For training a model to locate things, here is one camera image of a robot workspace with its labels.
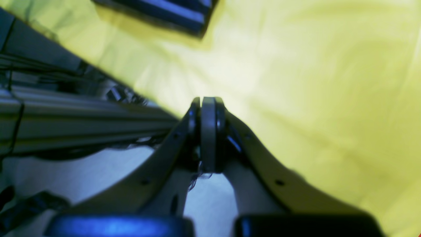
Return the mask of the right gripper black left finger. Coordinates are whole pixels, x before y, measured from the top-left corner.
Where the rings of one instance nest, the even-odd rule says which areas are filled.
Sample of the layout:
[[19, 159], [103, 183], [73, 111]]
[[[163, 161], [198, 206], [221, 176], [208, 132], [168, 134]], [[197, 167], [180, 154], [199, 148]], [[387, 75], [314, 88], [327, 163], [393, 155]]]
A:
[[183, 216], [194, 175], [211, 172], [211, 98], [190, 109], [131, 174], [64, 212], [91, 216]]

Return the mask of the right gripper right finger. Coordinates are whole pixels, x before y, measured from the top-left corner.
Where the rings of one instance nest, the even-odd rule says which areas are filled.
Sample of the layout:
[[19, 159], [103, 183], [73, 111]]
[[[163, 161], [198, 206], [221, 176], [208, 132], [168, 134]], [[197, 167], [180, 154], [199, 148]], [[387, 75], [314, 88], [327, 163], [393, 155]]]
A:
[[364, 216], [282, 165], [221, 98], [210, 106], [210, 171], [227, 177], [241, 215]]

